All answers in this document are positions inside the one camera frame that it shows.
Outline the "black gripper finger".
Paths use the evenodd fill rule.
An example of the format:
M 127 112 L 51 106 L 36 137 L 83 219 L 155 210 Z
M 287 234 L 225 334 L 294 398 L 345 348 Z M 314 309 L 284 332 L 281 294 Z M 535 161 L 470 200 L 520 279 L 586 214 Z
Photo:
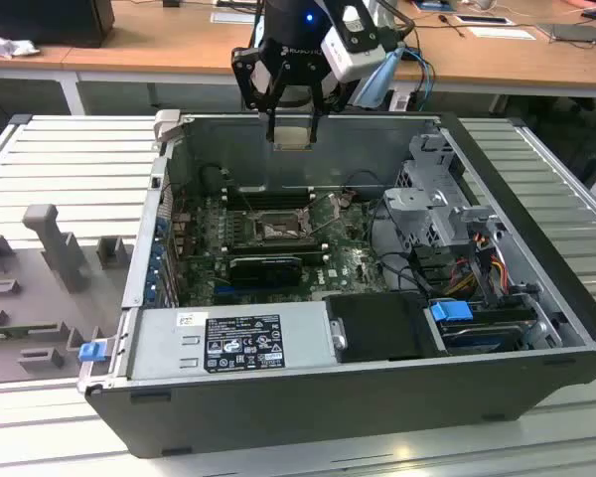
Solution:
M 309 142 L 317 142 L 320 119 L 332 112 L 345 109 L 352 95 L 352 84 L 340 82 L 336 77 L 310 78 L 307 81 L 312 99 L 312 114 L 309 126 Z
M 269 73 L 265 92 L 261 92 L 252 79 L 258 63 L 263 64 Z M 267 115 L 266 139 L 273 143 L 276 108 L 288 86 L 291 71 L 289 62 L 281 60 L 278 52 L 268 48 L 235 48 L 231 52 L 231 66 L 245 105 Z

